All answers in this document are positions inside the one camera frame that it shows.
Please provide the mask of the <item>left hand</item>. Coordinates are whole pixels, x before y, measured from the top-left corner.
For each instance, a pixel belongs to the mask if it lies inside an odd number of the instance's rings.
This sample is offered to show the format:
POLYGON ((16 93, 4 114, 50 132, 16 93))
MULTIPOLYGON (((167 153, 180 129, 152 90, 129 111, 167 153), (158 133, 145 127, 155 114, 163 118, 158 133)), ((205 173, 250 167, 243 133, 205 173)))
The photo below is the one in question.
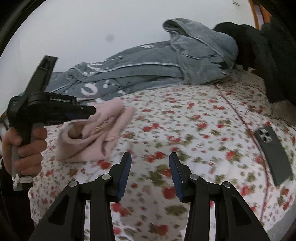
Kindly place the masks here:
POLYGON ((9 128, 3 139, 3 164, 6 171, 11 175, 11 167, 14 166, 16 171, 19 171, 25 176, 36 176, 41 172, 42 168, 42 154, 46 148, 47 129, 34 128, 32 135, 36 138, 32 143, 20 146, 22 143, 21 136, 15 128, 9 128), (20 159, 11 163, 11 150, 12 147, 18 147, 18 155, 20 159))

